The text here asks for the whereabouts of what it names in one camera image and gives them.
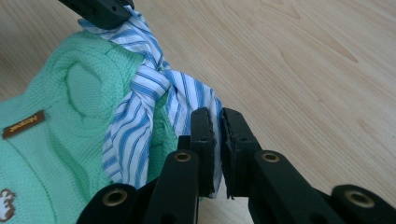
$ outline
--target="embroidered patch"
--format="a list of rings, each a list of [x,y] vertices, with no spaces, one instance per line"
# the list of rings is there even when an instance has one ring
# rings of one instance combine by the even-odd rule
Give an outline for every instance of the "embroidered patch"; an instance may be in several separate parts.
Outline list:
[[[29,129],[37,125],[37,123],[43,120],[44,120],[44,112],[42,110],[38,111],[37,113],[33,114],[31,117],[24,119],[23,121],[13,124],[9,127],[6,127],[3,132],[3,138],[6,139],[14,136],[17,133],[21,133],[26,129]]]
[[[0,222],[10,220],[15,213],[15,207],[12,204],[16,195],[9,189],[3,189],[0,192]]]

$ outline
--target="mint green sweater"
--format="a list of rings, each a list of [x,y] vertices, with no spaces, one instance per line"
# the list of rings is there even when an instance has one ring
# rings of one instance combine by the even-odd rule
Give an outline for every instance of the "mint green sweater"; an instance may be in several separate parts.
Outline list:
[[[0,139],[0,220],[76,222],[110,183],[101,168],[104,134],[142,61],[100,37],[77,33],[53,52],[23,95],[0,103],[1,135],[37,111],[45,115]]]

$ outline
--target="screw hole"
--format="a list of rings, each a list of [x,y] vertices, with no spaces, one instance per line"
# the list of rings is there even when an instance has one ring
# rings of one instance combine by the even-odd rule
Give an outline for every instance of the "screw hole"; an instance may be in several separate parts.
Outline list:
[[[345,193],[345,197],[355,205],[363,208],[371,208],[374,207],[375,202],[373,199],[368,197],[367,195],[357,191],[357,190],[348,190]]]
[[[191,155],[188,153],[181,152],[175,155],[175,159],[177,161],[189,161],[191,160]]]
[[[272,153],[264,153],[262,154],[262,159],[269,162],[277,162],[279,161],[279,157]]]
[[[124,189],[112,189],[103,196],[103,204],[109,207],[117,206],[123,203],[128,193]]]

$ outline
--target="black clamp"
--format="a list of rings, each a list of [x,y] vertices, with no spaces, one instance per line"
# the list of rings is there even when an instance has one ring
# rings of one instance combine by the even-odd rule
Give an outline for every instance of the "black clamp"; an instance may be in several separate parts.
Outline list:
[[[214,138],[206,108],[192,112],[161,175],[141,189],[110,185],[79,217],[85,223],[197,223],[199,197],[213,192]],[[242,114],[222,111],[221,160],[227,197],[248,197],[254,223],[396,223],[396,210],[367,189],[312,188],[280,153],[262,150]]]
[[[132,15],[125,9],[134,9],[132,0],[59,0],[93,25],[111,30],[127,21]]]

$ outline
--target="fabric fold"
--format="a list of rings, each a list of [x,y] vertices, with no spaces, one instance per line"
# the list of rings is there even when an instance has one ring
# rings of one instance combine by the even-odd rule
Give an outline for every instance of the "fabric fold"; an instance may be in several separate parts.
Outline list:
[[[156,102],[166,92],[169,93],[166,111],[177,136],[191,134],[191,112],[207,107],[217,139],[220,139],[222,105],[215,92],[206,84],[171,69],[143,15],[130,7],[127,9],[132,17],[114,30],[99,29],[85,20],[78,22],[85,30],[145,57],[145,61],[139,66],[136,76],[131,81],[130,93],[117,108],[117,114],[123,116],[116,116],[113,119],[107,130],[103,147],[105,173],[115,182],[140,188],[147,182],[149,139],[152,134],[153,108]],[[219,189],[221,176],[220,145],[217,143],[213,197]]]

